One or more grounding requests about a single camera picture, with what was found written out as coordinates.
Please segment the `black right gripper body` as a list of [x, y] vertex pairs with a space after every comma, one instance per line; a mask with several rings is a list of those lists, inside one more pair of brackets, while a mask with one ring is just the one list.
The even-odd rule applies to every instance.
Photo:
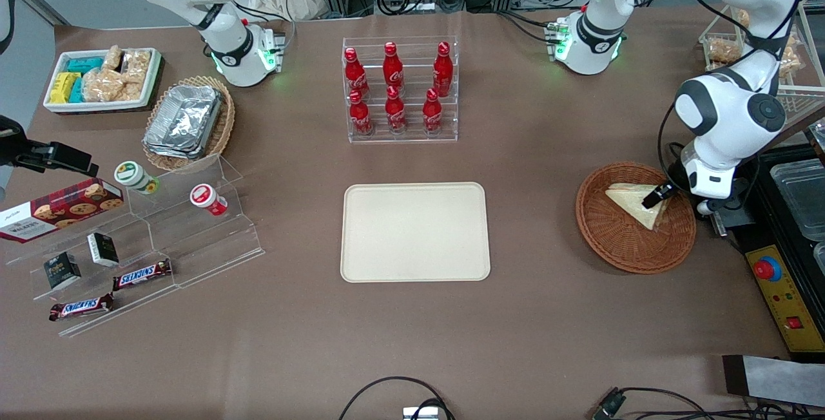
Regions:
[[1, 165], [21, 167], [19, 158], [29, 151], [30, 144], [23, 127], [11, 118], [1, 117]]

